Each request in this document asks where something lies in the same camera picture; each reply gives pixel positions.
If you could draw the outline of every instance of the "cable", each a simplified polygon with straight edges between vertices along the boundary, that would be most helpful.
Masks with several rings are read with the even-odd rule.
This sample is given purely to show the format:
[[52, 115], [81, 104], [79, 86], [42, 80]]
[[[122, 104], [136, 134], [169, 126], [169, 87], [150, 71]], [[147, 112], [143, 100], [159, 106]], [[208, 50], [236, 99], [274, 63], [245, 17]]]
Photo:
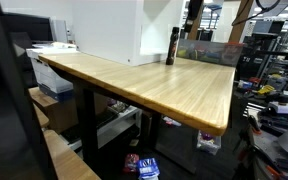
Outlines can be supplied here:
[[246, 18], [246, 19], [244, 19], [244, 20], [241, 20], [241, 21], [239, 21], [239, 22], [236, 22], [236, 20], [241, 16], [241, 14], [242, 14], [242, 13], [245, 11], [245, 9], [246, 9], [247, 4], [249, 3], [249, 0], [247, 0], [247, 2], [245, 3], [244, 7], [243, 7], [242, 10], [241, 10], [241, 12], [238, 13], [238, 15], [236, 16], [235, 20], [232, 22], [232, 26], [236, 26], [236, 25], [242, 24], [242, 23], [244, 23], [244, 22], [246, 22], [246, 21], [248, 21], [248, 20], [251, 20], [251, 19], [253, 19], [253, 18], [256, 18], [256, 17], [257, 17], [258, 15], [260, 15], [260, 14], [264, 14], [264, 13], [266, 13], [266, 12], [271, 11], [272, 9], [274, 9], [274, 8], [280, 3], [280, 1], [281, 1], [281, 0], [277, 0], [271, 7], [263, 7], [262, 4], [260, 3], [260, 0], [256, 0], [257, 6], [260, 7], [260, 8], [262, 9], [262, 11], [259, 12], [259, 13], [257, 13], [257, 14], [255, 14], [254, 16], [251, 16], [251, 17], [248, 17], [248, 18]]

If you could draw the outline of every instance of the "metal rack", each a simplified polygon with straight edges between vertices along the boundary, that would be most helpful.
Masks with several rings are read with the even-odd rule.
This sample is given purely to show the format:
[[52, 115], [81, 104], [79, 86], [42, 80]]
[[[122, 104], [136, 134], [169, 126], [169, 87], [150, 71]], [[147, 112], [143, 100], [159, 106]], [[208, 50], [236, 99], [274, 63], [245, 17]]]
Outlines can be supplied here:
[[[136, 124], [136, 126], [140, 128], [141, 115], [142, 110], [134, 106], [130, 106], [124, 112], [119, 113], [118, 117], [116, 117], [113, 121], [99, 128], [97, 130], [98, 148], [103, 147], [105, 144], [115, 139], [119, 134], [121, 134], [134, 124]], [[62, 135], [60, 135], [60, 137], [72, 150], [76, 150], [82, 146], [81, 140], [70, 144]]]

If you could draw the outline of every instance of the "white box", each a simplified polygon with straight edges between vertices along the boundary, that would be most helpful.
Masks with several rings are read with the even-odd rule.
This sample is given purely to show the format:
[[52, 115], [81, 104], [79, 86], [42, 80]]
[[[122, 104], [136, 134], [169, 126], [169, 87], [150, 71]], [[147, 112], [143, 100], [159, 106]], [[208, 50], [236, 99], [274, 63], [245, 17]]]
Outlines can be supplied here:
[[49, 65], [38, 58], [39, 54], [74, 53], [75, 48], [27, 49], [40, 90], [57, 101], [69, 99], [73, 95], [73, 84], [57, 75]]
[[165, 60], [184, 0], [77, 0], [76, 44], [81, 52], [137, 66]]

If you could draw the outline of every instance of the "black table leg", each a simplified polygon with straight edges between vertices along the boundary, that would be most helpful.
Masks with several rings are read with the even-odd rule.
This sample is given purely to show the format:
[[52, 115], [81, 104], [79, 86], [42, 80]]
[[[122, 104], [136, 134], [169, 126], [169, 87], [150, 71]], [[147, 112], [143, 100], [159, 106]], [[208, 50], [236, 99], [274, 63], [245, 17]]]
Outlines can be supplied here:
[[230, 112], [229, 112], [229, 116], [228, 116], [228, 124], [230, 128], [233, 128], [233, 109], [232, 109], [232, 102], [230, 105]]
[[152, 122], [151, 122], [151, 130], [150, 130], [150, 138], [149, 138], [149, 145], [151, 148], [153, 148], [155, 151], [162, 154], [167, 159], [171, 160], [181, 168], [187, 170], [188, 172], [195, 174], [196, 167], [188, 162], [188, 160], [184, 159], [180, 154], [176, 154], [169, 150], [167, 147], [165, 147], [162, 143], [158, 142], [158, 131], [159, 126], [161, 122], [161, 114], [154, 113], [152, 116]]
[[83, 159], [91, 168], [95, 168], [98, 157], [98, 143], [94, 92], [83, 88], [80, 84], [74, 84], [74, 96], [81, 133]]

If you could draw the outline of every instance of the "wooden board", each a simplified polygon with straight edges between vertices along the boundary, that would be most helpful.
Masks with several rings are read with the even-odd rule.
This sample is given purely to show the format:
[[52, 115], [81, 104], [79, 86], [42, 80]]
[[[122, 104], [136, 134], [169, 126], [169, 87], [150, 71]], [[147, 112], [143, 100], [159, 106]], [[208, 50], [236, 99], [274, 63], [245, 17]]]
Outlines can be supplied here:
[[[240, 16], [236, 17], [236, 22], [239, 22], [248, 18], [249, 13], [252, 10], [253, 2], [254, 0], [241, 0], [241, 4], [237, 12], [237, 15], [240, 14]], [[245, 24], [246, 22], [243, 22], [241, 24], [233, 26], [233, 29], [231, 31], [231, 35], [229, 38], [229, 42], [240, 42], [241, 36], [243, 34], [243, 30], [245, 28]]]
[[100, 179], [55, 131], [45, 131], [44, 137], [59, 180]]
[[50, 121], [45, 116], [45, 114], [35, 104], [34, 104], [34, 109], [35, 109], [38, 121], [41, 125], [41, 128], [46, 128], [50, 124]]
[[213, 135], [228, 122], [235, 68], [177, 58], [131, 67], [83, 53], [40, 60]]
[[198, 31], [198, 28], [201, 25], [203, 10], [204, 10], [204, 6], [203, 6], [203, 2], [202, 2], [201, 3], [201, 7], [200, 7], [200, 9], [198, 11], [197, 17], [196, 17], [196, 19], [193, 22], [193, 26], [192, 26], [191, 32], [187, 36], [187, 39], [196, 40], [197, 31]]
[[38, 103], [42, 109], [45, 109], [53, 104], [57, 104], [58, 101], [54, 100], [50, 96], [45, 95], [38, 87], [28, 89], [32, 100]]

